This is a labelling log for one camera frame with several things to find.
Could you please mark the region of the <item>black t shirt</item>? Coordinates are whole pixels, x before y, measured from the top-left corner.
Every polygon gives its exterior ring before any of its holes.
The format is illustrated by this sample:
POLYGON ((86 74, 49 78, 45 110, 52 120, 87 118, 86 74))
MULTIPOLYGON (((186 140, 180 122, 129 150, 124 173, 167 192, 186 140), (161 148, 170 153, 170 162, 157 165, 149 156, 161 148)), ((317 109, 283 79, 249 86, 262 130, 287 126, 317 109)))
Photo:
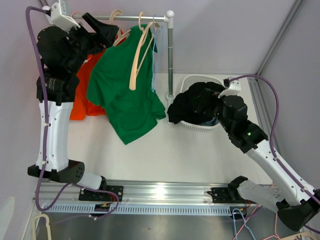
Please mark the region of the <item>black t shirt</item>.
POLYGON ((200 125, 215 118, 200 115, 200 95, 205 88, 218 88, 223 85, 214 82, 196 82, 183 93, 179 93, 167 110, 170 123, 178 124, 181 121, 200 125))

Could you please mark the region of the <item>grey blue t shirt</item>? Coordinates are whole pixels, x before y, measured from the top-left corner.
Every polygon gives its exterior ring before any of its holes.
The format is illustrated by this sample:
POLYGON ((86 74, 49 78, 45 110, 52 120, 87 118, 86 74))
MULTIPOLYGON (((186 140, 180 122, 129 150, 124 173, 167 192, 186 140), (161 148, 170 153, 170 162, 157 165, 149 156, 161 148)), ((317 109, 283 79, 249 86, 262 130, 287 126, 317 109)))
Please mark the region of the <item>grey blue t shirt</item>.
POLYGON ((201 126, 205 126, 205 127, 212 127, 219 124, 219 120, 216 117, 213 117, 211 120, 207 121, 207 122, 203 122, 200 125, 201 126))

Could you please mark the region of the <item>green t shirt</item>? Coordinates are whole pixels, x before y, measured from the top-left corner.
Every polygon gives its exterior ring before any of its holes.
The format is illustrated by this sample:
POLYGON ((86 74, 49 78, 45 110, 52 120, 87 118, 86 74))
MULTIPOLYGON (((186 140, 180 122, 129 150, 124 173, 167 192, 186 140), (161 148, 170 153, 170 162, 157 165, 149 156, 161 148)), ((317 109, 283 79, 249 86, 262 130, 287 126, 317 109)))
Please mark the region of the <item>green t shirt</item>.
POLYGON ((87 87, 87 99, 106 111, 120 140, 129 144, 151 131, 166 117, 165 106, 152 88, 153 51, 146 36, 138 59, 136 89, 130 90, 130 76, 138 43, 143 32, 130 29, 128 38, 108 48, 93 67, 87 87))

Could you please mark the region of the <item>blue wire hanger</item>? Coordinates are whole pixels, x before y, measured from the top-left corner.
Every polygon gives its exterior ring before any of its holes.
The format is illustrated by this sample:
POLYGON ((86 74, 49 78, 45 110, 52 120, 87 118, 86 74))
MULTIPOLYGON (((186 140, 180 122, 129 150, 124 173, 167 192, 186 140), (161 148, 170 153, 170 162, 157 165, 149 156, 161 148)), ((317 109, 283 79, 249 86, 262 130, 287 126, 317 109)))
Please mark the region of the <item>blue wire hanger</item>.
POLYGON ((154 93, 155 92, 155 87, 154 87, 154 82, 155 82, 155 49, 156 49, 156 42, 157 42, 157 30, 155 26, 155 17, 156 15, 154 14, 152 16, 152 24, 153 24, 153 45, 152 45, 152 79, 151 79, 151 91, 154 93))

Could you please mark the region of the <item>orange t shirt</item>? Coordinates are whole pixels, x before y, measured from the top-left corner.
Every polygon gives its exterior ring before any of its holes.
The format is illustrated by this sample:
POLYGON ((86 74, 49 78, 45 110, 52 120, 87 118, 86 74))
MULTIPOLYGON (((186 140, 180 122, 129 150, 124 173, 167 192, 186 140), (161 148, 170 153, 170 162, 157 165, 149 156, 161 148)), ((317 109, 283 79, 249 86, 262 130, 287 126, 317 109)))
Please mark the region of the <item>orange t shirt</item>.
POLYGON ((105 51, 106 50, 104 49, 98 54, 90 54, 76 75, 79 79, 79 84, 76 88, 75 101, 69 117, 72 121, 82 121, 87 116, 95 117, 106 115, 106 111, 103 108, 94 105, 87 99, 87 90, 91 72, 105 51))

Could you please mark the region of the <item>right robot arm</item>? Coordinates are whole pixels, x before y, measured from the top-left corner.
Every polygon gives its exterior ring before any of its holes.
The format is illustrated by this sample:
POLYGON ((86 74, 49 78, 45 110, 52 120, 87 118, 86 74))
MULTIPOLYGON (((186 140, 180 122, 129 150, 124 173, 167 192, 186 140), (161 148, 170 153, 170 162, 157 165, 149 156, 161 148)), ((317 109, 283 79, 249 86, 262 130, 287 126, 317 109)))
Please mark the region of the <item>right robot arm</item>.
POLYGON ((278 215, 292 231, 299 231, 320 211, 320 191, 307 183, 270 145, 266 133, 248 119, 243 98, 213 92, 214 116, 226 131, 231 143, 256 162, 275 183, 276 189, 256 184, 238 176, 228 184, 232 202, 242 199, 257 203, 278 215))

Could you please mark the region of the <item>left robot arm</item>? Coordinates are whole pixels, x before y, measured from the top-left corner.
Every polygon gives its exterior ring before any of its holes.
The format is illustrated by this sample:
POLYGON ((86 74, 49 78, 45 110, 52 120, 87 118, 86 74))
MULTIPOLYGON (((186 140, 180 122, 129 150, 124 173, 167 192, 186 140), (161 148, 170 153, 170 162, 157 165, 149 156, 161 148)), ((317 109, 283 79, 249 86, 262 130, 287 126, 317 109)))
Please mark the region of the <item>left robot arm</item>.
POLYGON ((89 13, 82 17, 93 32, 78 24, 67 29, 53 25, 37 35, 35 49, 40 77, 36 82, 36 98, 42 126, 38 159, 27 173, 90 188, 90 195, 101 201, 108 194, 106 178, 88 172, 83 162, 68 158, 68 127, 80 82, 78 71, 89 55, 97 55, 113 45, 119 27, 100 22, 89 13))

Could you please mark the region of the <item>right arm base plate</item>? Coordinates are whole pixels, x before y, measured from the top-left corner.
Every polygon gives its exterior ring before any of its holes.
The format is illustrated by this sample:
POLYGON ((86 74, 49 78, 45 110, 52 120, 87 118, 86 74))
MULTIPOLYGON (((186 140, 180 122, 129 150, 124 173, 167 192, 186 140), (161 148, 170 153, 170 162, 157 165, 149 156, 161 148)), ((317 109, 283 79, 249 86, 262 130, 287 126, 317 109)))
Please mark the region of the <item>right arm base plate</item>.
POLYGON ((246 202, 235 189, 228 187, 212 187, 206 193, 211 196, 215 204, 244 204, 246 202))

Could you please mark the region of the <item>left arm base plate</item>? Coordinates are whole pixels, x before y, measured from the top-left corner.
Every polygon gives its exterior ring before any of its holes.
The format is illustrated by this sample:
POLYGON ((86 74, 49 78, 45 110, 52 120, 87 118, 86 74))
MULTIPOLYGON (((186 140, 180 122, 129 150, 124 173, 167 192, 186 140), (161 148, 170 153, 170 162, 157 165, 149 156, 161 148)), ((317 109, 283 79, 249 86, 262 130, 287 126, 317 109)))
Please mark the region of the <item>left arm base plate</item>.
POLYGON ((117 199, 113 195, 115 194, 118 196, 119 201, 122 201, 124 192, 122 185, 108 185, 106 191, 108 191, 108 193, 98 192, 97 190, 91 191, 85 188, 84 190, 80 190, 78 200, 86 202, 116 202, 117 199))

